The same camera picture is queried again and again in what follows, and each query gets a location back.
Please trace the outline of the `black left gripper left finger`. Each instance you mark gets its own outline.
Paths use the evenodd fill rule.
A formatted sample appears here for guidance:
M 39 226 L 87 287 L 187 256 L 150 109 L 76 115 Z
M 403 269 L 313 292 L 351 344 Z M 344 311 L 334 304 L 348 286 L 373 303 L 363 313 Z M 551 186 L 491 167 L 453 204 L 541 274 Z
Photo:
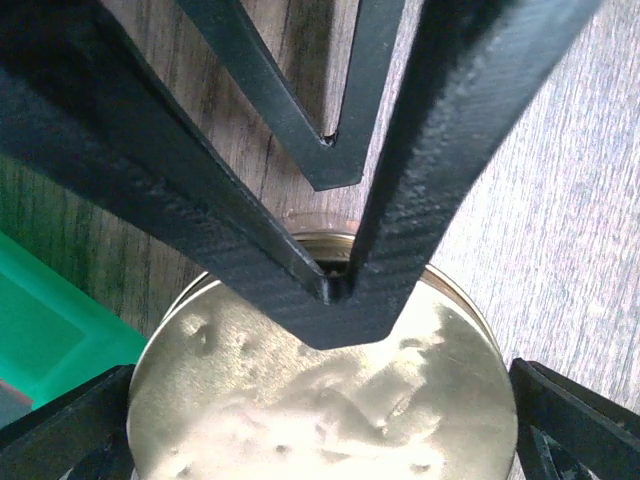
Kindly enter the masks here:
M 134 366 L 119 365 L 1 429 L 3 479 L 129 479 Z

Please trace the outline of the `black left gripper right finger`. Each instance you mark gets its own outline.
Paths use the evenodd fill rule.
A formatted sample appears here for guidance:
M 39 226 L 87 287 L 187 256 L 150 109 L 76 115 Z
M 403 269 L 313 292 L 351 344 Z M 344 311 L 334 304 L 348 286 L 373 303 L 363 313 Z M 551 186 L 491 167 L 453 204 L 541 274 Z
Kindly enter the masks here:
M 538 362 L 509 369 L 527 479 L 637 479 L 639 415 Z

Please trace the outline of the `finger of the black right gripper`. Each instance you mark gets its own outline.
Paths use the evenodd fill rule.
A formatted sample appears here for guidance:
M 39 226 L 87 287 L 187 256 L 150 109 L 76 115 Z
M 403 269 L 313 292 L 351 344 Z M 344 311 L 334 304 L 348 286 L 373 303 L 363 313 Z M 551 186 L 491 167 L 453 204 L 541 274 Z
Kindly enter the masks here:
M 97 1 L 1 5 L 1 151 L 178 250 L 310 345 L 321 269 Z
M 595 1 L 423 4 L 323 349 L 385 338 L 462 201 Z

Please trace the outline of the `green bin with star candies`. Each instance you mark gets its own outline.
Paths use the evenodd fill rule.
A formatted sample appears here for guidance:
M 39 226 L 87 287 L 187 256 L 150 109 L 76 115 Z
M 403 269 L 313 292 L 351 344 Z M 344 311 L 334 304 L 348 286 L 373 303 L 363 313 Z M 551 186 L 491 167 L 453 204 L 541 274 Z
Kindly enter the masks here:
M 1 380 L 37 409 L 117 365 L 146 338 L 1 236 Z

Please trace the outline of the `cream jar lid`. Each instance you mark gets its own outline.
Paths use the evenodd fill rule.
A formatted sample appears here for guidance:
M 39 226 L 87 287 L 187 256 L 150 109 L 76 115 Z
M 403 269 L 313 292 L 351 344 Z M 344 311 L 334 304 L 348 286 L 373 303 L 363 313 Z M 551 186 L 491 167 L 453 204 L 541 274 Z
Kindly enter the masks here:
M 495 337 L 427 267 L 384 340 L 315 350 L 204 273 L 129 389 L 142 479 L 505 479 L 516 407 Z

